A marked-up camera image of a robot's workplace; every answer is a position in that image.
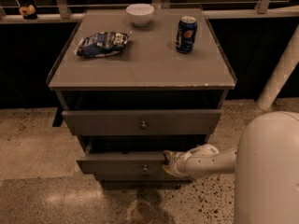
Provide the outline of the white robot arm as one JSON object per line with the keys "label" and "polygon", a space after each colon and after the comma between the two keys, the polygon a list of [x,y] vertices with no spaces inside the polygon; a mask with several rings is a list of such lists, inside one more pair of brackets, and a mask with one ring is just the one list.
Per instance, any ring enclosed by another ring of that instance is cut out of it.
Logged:
{"label": "white robot arm", "polygon": [[234,224],[299,224],[298,113],[261,115],[223,152],[207,144],[164,155],[164,170],[175,177],[233,174]]}

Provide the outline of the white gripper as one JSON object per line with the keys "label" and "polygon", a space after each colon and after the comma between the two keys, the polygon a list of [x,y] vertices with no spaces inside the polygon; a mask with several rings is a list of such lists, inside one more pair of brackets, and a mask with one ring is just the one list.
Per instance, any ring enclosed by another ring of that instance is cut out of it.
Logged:
{"label": "white gripper", "polygon": [[212,165],[220,152],[212,145],[195,147],[187,152],[164,151],[164,171],[175,177],[203,178],[212,174]]}

